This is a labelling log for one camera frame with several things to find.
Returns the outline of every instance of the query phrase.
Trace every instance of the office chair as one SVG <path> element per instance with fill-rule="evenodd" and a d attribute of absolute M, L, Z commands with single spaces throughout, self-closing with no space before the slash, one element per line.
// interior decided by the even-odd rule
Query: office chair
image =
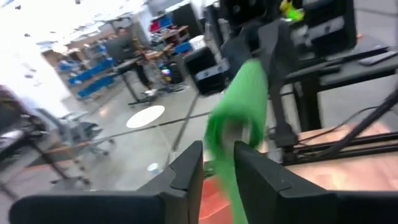
<path fill-rule="evenodd" d="M 70 113 L 62 118 L 57 118 L 47 110 L 39 108 L 37 111 L 53 122 L 58 128 L 58 133 L 62 138 L 65 145 L 74 147 L 81 142 L 93 140 L 97 137 L 102 129 L 98 129 L 98 125 L 90 122 L 82 122 L 82 117 L 86 116 L 88 113 Z M 107 139 L 110 144 L 114 144 L 113 139 Z M 107 150 L 97 147 L 104 141 L 94 142 L 93 144 L 87 145 L 87 149 L 92 154 L 102 154 L 107 156 L 109 152 Z"/>

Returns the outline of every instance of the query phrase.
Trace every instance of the table surface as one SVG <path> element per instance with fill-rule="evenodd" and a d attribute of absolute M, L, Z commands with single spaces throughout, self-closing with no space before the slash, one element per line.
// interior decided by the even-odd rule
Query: table surface
<path fill-rule="evenodd" d="M 335 58 L 351 55 L 352 52 L 363 52 L 363 49 L 369 49 L 376 45 L 387 46 L 380 40 L 371 36 L 362 36 L 355 49 L 347 53 L 338 54 Z M 320 77 L 320 91 L 392 75 L 396 69 L 398 69 L 397 56 L 368 67 L 360 65 L 357 60 L 346 62 L 341 66 L 340 72 Z M 308 70 L 308 68 L 294 72 L 289 76 L 296 77 L 297 74 L 305 73 L 306 70 Z"/>
<path fill-rule="evenodd" d="M 306 142 L 306 144 L 320 144 L 340 140 L 353 127 L 354 125 L 352 124 L 343 126 L 335 132 L 313 139 Z M 304 132 L 300 134 L 300 138 L 308 138 L 327 130 L 319 129 Z M 365 130 L 362 136 L 388 132 L 389 130 L 383 124 L 375 123 Z M 260 151 L 267 151 L 266 144 L 261 147 Z M 288 166 L 288 169 L 328 190 L 398 189 L 398 152 Z"/>
<path fill-rule="evenodd" d="M 358 61 L 348 62 L 343 64 L 341 72 L 322 76 L 320 78 L 320 84 L 321 86 L 328 88 L 328 86 L 338 85 L 339 83 L 344 83 L 354 79 L 361 79 L 366 77 L 373 79 L 371 77 L 376 76 L 378 73 L 392 71 L 396 69 L 398 69 L 398 57 L 393 57 L 368 67 L 360 65 Z"/>

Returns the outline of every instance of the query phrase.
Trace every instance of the black monitor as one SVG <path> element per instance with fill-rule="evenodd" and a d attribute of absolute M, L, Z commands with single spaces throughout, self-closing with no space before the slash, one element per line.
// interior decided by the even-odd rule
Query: black monitor
<path fill-rule="evenodd" d="M 125 34 L 107 40 L 104 45 L 108 55 L 112 57 L 116 63 L 121 63 L 133 58 L 137 49 L 132 39 L 132 32 L 126 29 Z"/>

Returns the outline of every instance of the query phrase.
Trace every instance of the black metal bracket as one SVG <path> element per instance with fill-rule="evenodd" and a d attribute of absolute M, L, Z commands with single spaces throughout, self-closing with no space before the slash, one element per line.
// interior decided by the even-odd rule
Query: black metal bracket
<path fill-rule="evenodd" d="M 368 146 L 372 143 L 383 143 L 398 139 L 398 132 L 388 134 L 378 134 L 370 137 L 357 138 L 366 128 L 370 127 L 375 121 L 391 110 L 398 104 L 398 90 L 394 90 L 384 102 L 378 106 L 371 114 L 362 120 L 350 133 L 343 139 L 327 144 L 316 144 L 305 147 L 296 147 L 292 152 L 291 147 L 283 147 L 288 156 L 284 156 L 283 165 L 303 164 L 308 162 L 318 162 L 330 159 L 341 159 L 354 156 L 365 156 L 385 152 L 398 151 L 398 143 L 387 143 L 383 146 Z M 350 146 L 364 145 L 360 149 L 344 150 Z"/>

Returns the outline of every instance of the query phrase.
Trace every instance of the green fabric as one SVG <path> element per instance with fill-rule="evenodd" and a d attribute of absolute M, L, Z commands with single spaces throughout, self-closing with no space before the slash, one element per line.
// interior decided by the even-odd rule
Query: green fabric
<path fill-rule="evenodd" d="M 236 183 L 233 155 L 226 154 L 222 145 L 225 122 L 243 121 L 250 124 L 250 146 L 253 148 L 264 139 L 266 125 L 268 86 L 259 60 L 248 60 L 236 74 L 225 91 L 224 98 L 210 113 L 205 141 L 213 156 L 215 172 L 221 188 L 228 192 L 233 209 L 234 224 L 247 224 L 238 185 Z"/>

